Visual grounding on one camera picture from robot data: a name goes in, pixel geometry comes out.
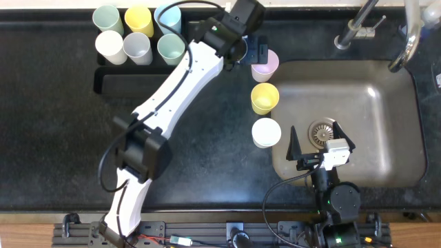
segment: white cup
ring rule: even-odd
[[[279,124],[271,118],[258,119],[251,133],[254,144],[259,148],[268,148],[277,144],[282,136]]]
[[[96,27],[101,31],[113,30],[121,36],[124,34],[123,22],[119,16],[119,11],[114,6],[101,6],[94,11],[92,20]]]
[[[278,68],[278,56],[272,50],[268,50],[268,63],[264,65],[251,65],[253,79],[265,83],[271,78]]]
[[[126,36],[123,49],[137,65],[149,65],[153,60],[152,47],[147,35],[134,32]]]
[[[167,28],[164,28],[161,26],[158,22],[158,17],[161,11],[163,11],[166,7],[168,7],[169,4],[161,5],[154,11],[154,20],[158,23],[159,28],[163,32],[163,34],[173,34],[170,30]],[[181,33],[181,10],[178,8],[178,6],[173,6],[169,10],[165,11],[164,14],[161,16],[161,22],[165,25],[171,27],[173,30]]]
[[[166,34],[158,41],[158,52],[168,65],[178,65],[184,57],[185,44],[175,34]]]
[[[102,32],[95,40],[96,50],[110,63],[120,65],[127,60],[123,50],[123,37],[115,31]]]

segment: sink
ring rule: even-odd
[[[271,78],[280,93],[271,117],[282,129],[272,147],[282,179],[303,174],[286,160],[290,128],[302,153],[313,153],[332,138],[333,120],[356,144],[341,181],[361,187],[411,187],[426,172],[426,157],[412,76],[391,73],[388,61],[292,61]],[[295,182],[303,185],[303,180]]]

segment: sink drain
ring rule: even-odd
[[[312,145],[318,149],[323,149],[325,148],[326,141],[334,139],[333,122],[334,120],[331,118],[322,118],[314,121],[309,126],[309,141],[311,141]]]

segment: yellow cup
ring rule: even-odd
[[[146,6],[133,6],[124,15],[124,20],[133,32],[153,36],[152,13]]]
[[[278,103],[277,88],[271,83],[259,83],[251,91],[251,103],[256,114],[268,114]]]

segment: faucet base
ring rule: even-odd
[[[347,45],[340,45],[338,43],[338,38],[340,38],[340,35],[337,35],[336,38],[334,39],[334,45],[336,45],[336,47],[340,50],[346,50],[349,48],[349,46],[351,45],[351,43],[349,42],[349,44]]]

